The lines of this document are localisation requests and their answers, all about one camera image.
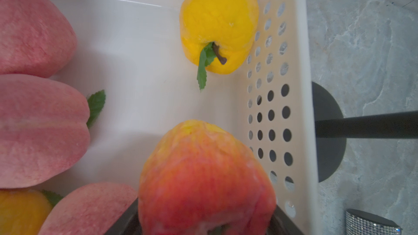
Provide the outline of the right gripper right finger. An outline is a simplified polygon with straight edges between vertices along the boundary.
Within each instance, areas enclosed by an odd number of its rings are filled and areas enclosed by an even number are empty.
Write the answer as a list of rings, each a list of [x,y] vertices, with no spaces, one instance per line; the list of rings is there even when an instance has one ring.
[[[293,221],[276,206],[269,224],[269,235],[303,235]]]

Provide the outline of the red orange peach bottom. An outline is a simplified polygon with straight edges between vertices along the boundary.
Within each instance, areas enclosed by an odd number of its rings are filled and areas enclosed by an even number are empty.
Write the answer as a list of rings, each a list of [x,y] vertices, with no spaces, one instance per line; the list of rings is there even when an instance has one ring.
[[[273,185],[251,149],[200,120],[170,129],[139,178],[145,235],[264,235],[275,208]]]

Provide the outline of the white perforated plastic basket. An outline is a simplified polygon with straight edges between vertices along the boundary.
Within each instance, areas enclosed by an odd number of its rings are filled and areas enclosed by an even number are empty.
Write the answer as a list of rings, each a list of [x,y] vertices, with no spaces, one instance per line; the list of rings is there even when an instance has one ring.
[[[70,170],[39,189],[66,195],[88,183],[138,187],[161,137],[178,123],[215,124],[249,147],[280,209],[305,235],[320,235],[306,0],[258,0],[259,24],[230,75],[197,67],[180,40],[184,0],[51,0],[75,30],[73,60],[54,77],[88,96],[106,93],[91,145]]]

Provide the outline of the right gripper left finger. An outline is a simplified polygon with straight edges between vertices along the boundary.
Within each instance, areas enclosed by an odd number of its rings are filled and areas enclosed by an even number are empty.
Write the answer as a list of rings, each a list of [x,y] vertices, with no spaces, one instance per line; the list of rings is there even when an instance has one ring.
[[[138,199],[136,199],[104,235],[141,234],[142,227],[138,218]]]

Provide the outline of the pink peach with leaf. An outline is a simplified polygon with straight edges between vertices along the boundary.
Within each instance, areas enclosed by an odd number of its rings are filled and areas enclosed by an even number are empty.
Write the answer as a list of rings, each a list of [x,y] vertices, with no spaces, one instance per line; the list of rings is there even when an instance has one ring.
[[[76,48],[74,29],[50,0],[1,0],[1,74],[49,78]]]

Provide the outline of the yellow peach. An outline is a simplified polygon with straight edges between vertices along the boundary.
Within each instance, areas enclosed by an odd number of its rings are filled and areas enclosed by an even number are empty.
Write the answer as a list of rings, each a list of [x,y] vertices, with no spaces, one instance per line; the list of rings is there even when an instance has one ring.
[[[258,0],[184,0],[180,38],[187,59],[198,67],[200,90],[207,73],[228,75],[247,58],[259,21]]]
[[[37,235],[62,199],[62,195],[44,189],[1,189],[1,234]]]

